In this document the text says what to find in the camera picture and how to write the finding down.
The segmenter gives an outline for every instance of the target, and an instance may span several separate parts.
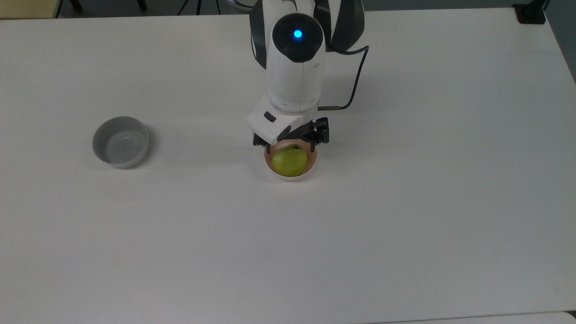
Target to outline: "white table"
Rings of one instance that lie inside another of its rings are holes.
[[[548,24],[366,13],[356,99],[299,183],[251,144],[247,16],[0,21],[0,44],[2,323],[576,309],[576,86]],[[359,59],[329,55],[321,104]],[[153,133],[136,169],[92,153],[121,115]]]

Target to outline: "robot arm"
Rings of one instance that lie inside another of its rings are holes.
[[[348,18],[343,22],[338,17]],[[342,51],[358,40],[364,27],[361,1],[259,0],[250,13],[250,25],[252,50],[267,69],[268,79],[267,92],[247,118],[254,145],[269,148],[284,138],[301,138],[313,149],[328,142],[327,119],[313,122],[327,40]]]

